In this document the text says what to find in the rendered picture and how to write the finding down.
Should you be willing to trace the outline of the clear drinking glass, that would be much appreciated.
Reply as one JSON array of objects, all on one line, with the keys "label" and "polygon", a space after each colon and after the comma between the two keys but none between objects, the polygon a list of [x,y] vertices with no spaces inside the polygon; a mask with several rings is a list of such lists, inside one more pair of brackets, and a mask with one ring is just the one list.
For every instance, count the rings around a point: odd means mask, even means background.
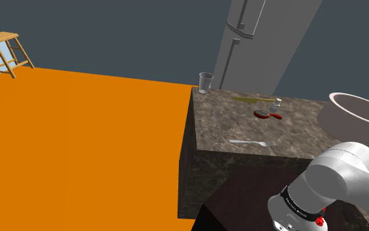
[{"label": "clear drinking glass", "polygon": [[201,72],[199,74],[199,93],[205,95],[208,92],[213,78],[211,73]]}]

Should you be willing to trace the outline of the marble kitchen counter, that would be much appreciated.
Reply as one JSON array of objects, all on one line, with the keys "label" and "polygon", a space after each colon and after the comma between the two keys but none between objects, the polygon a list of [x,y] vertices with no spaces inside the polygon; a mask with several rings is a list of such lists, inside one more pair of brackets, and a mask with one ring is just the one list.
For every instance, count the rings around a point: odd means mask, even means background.
[{"label": "marble kitchen counter", "polygon": [[[181,219],[195,221],[202,204],[241,167],[283,168],[299,176],[315,157],[337,143],[317,123],[322,101],[284,97],[279,110],[282,119],[260,119],[254,116],[254,110],[267,108],[270,102],[252,104],[233,97],[252,95],[191,90],[179,162]],[[276,145],[235,144],[228,140],[273,141]]]}]

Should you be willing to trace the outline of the yellow-green knife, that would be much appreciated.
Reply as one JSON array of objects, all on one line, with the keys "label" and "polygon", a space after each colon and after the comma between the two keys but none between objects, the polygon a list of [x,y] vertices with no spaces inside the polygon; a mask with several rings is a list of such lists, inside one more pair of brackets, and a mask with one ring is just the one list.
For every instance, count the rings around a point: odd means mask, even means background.
[{"label": "yellow-green knife", "polygon": [[270,98],[251,98],[251,97],[233,97],[233,100],[252,103],[252,104],[257,103],[258,101],[261,101],[261,102],[275,102],[276,101],[275,99],[270,99]]}]

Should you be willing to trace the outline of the silver fork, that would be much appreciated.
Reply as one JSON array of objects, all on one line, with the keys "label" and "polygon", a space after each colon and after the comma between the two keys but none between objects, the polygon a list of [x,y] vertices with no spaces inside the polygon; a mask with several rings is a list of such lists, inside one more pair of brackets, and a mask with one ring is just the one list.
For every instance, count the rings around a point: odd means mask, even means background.
[{"label": "silver fork", "polygon": [[260,146],[268,147],[268,146],[275,146],[275,142],[259,142],[259,141],[250,141],[250,140],[228,140],[230,143],[235,144],[259,144]]}]

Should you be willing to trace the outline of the small glass shaker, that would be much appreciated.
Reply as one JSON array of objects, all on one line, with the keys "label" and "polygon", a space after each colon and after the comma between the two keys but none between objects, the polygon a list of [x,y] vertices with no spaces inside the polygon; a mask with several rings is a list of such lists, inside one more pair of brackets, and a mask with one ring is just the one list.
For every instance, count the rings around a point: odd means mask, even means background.
[{"label": "small glass shaker", "polygon": [[280,98],[276,98],[275,101],[270,105],[269,112],[270,113],[277,113],[279,108],[281,107],[282,100]]}]

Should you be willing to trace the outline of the grey refrigerator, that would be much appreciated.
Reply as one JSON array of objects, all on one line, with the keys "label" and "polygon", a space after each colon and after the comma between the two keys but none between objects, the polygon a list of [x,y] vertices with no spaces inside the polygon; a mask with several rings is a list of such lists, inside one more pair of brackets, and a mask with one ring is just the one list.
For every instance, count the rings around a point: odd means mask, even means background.
[{"label": "grey refrigerator", "polygon": [[213,89],[271,95],[322,0],[231,0]]}]

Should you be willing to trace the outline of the dark robot stand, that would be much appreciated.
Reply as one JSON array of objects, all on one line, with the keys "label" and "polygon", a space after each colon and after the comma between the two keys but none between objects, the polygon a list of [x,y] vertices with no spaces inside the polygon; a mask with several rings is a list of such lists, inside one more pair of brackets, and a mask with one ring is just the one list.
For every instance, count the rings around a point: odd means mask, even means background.
[{"label": "dark robot stand", "polygon": [[[267,201],[296,177],[289,169],[244,166],[202,204],[191,231],[275,231]],[[326,208],[328,231],[369,231],[354,206],[335,201]]]}]

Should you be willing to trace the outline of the large pale pot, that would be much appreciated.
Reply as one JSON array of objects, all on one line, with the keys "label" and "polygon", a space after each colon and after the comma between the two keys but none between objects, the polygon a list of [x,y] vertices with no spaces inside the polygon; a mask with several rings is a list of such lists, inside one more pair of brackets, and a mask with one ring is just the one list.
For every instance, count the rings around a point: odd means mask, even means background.
[{"label": "large pale pot", "polygon": [[331,93],[317,115],[317,123],[342,142],[369,147],[369,100],[347,93]]}]

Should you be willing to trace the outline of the wooden stool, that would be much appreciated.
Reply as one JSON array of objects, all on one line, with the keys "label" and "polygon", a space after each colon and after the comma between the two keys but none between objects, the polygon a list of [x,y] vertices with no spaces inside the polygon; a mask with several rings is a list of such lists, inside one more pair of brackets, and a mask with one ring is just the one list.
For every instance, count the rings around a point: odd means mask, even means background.
[{"label": "wooden stool", "polygon": [[17,33],[0,32],[0,74],[9,74],[13,79],[15,69],[26,65],[35,68],[18,38]]}]

